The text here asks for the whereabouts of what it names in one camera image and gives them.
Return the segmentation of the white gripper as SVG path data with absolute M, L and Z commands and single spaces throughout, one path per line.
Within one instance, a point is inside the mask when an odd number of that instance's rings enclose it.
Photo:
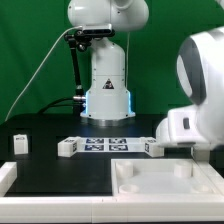
M 196 127 L 195 108 L 176 108 L 168 111 L 156 129 L 157 143 L 164 148 L 197 146 L 209 148 L 211 143 Z

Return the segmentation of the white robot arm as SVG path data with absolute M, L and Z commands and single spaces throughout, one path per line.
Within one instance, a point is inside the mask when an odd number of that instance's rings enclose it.
M 68 19 L 80 51 L 92 49 L 92 84 L 81 116 L 101 124 L 135 115 L 125 87 L 125 53 L 109 38 L 147 23 L 145 0 L 71 0 Z M 156 129 L 159 145 L 224 145 L 224 26 L 188 37 L 176 71 L 192 104 L 172 109 Z

